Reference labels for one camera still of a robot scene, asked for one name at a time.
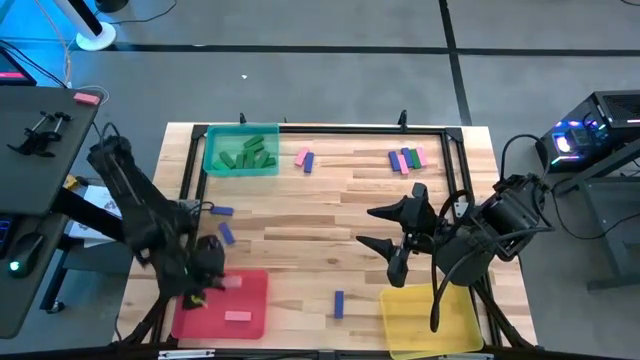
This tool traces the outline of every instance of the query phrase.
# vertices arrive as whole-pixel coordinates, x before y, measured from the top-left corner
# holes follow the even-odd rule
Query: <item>blue block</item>
[[[409,151],[409,148],[402,148],[400,151],[402,151],[404,161],[407,162],[407,167],[413,167],[413,159],[411,158],[411,151]]]
[[[213,215],[228,215],[233,216],[233,208],[224,206],[214,206],[209,210]]]
[[[335,319],[344,318],[344,291],[336,291],[335,308],[333,311],[333,317]]]
[[[220,225],[218,225],[218,229],[222,233],[224,242],[226,242],[227,245],[233,245],[236,242],[236,240],[233,238],[233,234],[231,233],[231,229],[229,229],[229,225],[227,225],[227,223],[220,223]]]
[[[304,158],[304,172],[311,174],[311,168],[313,167],[313,153],[308,152]]]
[[[391,160],[391,169],[400,171],[400,163],[398,162],[398,154],[395,151],[389,151],[389,160]]]

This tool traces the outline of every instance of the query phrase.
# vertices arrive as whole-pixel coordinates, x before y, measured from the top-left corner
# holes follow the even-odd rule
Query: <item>green block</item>
[[[409,152],[411,153],[411,160],[413,161],[413,168],[414,169],[421,169],[422,168],[422,164],[420,164],[420,157],[418,156],[418,152],[416,151],[416,149],[411,149],[411,150],[409,150]]]
[[[264,167],[264,164],[267,162],[269,155],[270,154],[268,151],[263,151],[262,153],[260,153],[260,156],[258,156],[258,160],[256,160],[256,169],[261,169]]]
[[[236,155],[236,169],[242,169],[244,165],[244,156],[242,154]]]
[[[226,151],[220,153],[220,160],[222,160],[229,169],[233,169],[236,167],[236,163],[233,161],[231,156],[227,154]]]
[[[247,151],[244,157],[244,168],[245,169],[253,169],[253,162],[255,160],[256,153],[253,151]]]
[[[262,137],[262,135],[256,135],[244,143],[244,148],[248,149],[258,143],[262,143],[263,140],[264,140],[264,137]]]
[[[272,167],[276,165],[276,159],[270,157],[267,159],[267,161],[265,161],[263,168],[265,167]]]
[[[262,151],[262,149],[264,149],[264,145],[260,142],[248,148],[245,148],[244,151],[253,151],[254,154],[257,154],[258,152]]]
[[[213,168],[216,170],[229,170],[227,164],[225,164],[222,160],[218,160],[213,163]]]

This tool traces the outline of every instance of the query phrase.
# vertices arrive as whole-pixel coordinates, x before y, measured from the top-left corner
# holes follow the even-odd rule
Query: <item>computer tower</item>
[[[536,144],[549,172],[578,172],[640,137],[640,90],[596,91]]]

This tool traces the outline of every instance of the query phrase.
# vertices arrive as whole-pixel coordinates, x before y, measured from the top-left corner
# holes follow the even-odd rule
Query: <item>green bin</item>
[[[264,140],[264,150],[276,160],[275,166],[261,169],[216,169],[213,164],[220,160],[220,153],[226,151],[231,158],[244,150],[244,143],[256,135]],[[204,150],[202,168],[211,176],[267,176],[278,175],[280,166],[280,128],[278,124],[210,125],[207,129],[207,143]]]

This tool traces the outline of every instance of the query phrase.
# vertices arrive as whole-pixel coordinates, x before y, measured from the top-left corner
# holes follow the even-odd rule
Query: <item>yellow bin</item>
[[[392,288],[380,294],[384,330],[394,360],[459,354],[482,349],[484,341],[469,288],[449,284],[440,302],[440,326],[429,328],[431,284]]]

